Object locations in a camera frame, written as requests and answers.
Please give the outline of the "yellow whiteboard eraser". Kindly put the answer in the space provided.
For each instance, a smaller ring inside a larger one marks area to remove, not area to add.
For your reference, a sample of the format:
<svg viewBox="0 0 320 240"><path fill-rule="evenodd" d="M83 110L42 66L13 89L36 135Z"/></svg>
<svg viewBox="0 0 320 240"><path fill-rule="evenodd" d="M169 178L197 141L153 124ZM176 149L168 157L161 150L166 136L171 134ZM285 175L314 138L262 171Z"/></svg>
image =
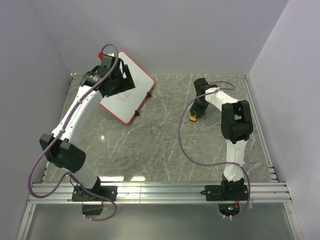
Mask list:
<svg viewBox="0 0 320 240"><path fill-rule="evenodd" d="M196 122L196 121L197 121L197 117L198 117L197 114L191 115L191 116L189 117L189 120L192 121L192 122Z"/></svg>

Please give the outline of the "red framed whiteboard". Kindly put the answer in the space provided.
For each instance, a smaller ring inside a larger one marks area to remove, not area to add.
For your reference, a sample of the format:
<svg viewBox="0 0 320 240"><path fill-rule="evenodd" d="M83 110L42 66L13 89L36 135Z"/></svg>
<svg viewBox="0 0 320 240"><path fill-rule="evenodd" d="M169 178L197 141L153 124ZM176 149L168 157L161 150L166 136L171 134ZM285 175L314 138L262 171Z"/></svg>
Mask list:
<svg viewBox="0 0 320 240"><path fill-rule="evenodd" d="M141 68L127 53L119 52L119 58L132 76L135 88L118 93L110 97L104 97L100 106L115 116L124 124L129 124L134 116L137 116L139 109L155 85L154 79L143 68Z"/></svg>

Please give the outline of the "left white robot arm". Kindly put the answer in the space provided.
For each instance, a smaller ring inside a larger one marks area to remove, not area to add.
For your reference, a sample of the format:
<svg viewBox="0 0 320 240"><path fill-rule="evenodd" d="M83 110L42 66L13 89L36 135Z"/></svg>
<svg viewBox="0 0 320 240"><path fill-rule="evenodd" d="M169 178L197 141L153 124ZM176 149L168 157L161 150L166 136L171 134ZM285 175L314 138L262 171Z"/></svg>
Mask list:
<svg viewBox="0 0 320 240"><path fill-rule="evenodd" d="M83 75L76 96L60 124L39 140L46 159L67 170L89 201L98 200L102 188L100 178L85 163L86 153L78 148L83 129L104 97L135 88L129 67L122 59L105 54L100 59L100 65Z"/></svg>

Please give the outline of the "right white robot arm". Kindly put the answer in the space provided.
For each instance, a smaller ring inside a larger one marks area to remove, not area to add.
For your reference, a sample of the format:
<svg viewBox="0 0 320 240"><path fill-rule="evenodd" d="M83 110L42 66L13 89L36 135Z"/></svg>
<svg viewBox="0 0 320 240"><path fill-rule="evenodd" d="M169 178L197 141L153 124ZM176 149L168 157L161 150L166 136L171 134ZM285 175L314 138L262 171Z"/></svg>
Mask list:
<svg viewBox="0 0 320 240"><path fill-rule="evenodd" d="M217 85L195 88L198 97L191 106L190 120L196 121L203 116L209 104L221 111L221 133L226 140L226 165L218 186L217 196L227 200L247 200L249 190L245 185L244 154L253 122L250 104L247 100L238 100L222 91Z"/></svg>

